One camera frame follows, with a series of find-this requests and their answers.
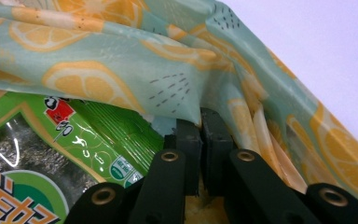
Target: green snack bag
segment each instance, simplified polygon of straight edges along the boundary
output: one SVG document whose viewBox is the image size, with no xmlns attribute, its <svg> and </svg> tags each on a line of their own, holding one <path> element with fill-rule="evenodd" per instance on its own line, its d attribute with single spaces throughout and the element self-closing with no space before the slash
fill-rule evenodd
<svg viewBox="0 0 358 224">
<path fill-rule="evenodd" d="M 0 220 L 62 223 L 89 187 L 146 175 L 162 144 L 127 109 L 0 91 Z"/>
</svg>

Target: brass grommet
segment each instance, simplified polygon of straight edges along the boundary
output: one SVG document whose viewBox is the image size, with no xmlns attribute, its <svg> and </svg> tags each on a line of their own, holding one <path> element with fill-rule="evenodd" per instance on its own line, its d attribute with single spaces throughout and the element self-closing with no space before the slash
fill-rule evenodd
<svg viewBox="0 0 358 224">
<path fill-rule="evenodd" d="M 250 152 L 240 151 L 237 157 L 242 161 L 253 161 L 255 156 Z"/>
<path fill-rule="evenodd" d="M 161 155 L 161 158 L 164 161 L 176 161 L 179 158 L 179 155 L 177 153 L 168 151 Z"/>
<path fill-rule="evenodd" d="M 344 207 L 348 205 L 348 200 L 342 194 L 333 189 L 323 188 L 319 190 L 319 195 L 328 203 L 332 205 Z"/>
<path fill-rule="evenodd" d="M 96 205 L 112 202 L 116 198 L 116 192 L 108 187 L 98 189 L 92 194 L 91 201 Z"/>
</svg>

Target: white background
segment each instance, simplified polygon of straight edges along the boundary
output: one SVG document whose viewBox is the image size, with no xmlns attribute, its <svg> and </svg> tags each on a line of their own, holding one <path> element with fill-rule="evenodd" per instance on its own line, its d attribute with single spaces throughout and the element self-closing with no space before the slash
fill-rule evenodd
<svg viewBox="0 0 358 224">
<path fill-rule="evenodd" d="M 221 0 L 358 140 L 358 0 Z"/>
</svg>

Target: fabric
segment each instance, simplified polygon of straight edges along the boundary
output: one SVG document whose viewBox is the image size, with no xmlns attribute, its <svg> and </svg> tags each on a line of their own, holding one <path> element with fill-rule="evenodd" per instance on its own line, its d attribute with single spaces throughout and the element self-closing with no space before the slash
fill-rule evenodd
<svg viewBox="0 0 358 224">
<path fill-rule="evenodd" d="M 358 197 L 357 141 L 213 0 L 2 0 L 0 90 L 199 126 L 200 107 L 208 107 L 239 147 L 270 155 L 272 144 L 258 141 L 271 141 L 271 132 L 308 184 L 340 185 Z"/>
</svg>

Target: lemon print fabric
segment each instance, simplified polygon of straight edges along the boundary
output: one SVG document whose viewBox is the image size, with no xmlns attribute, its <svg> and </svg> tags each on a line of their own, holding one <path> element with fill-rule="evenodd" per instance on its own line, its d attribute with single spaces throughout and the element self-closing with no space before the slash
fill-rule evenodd
<svg viewBox="0 0 358 224">
<path fill-rule="evenodd" d="M 200 127 L 207 107 L 283 179 L 278 147 L 307 184 L 358 197 L 358 143 L 217 1 L 0 1 L 0 90 L 117 105 L 169 130 Z"/>
</svg>

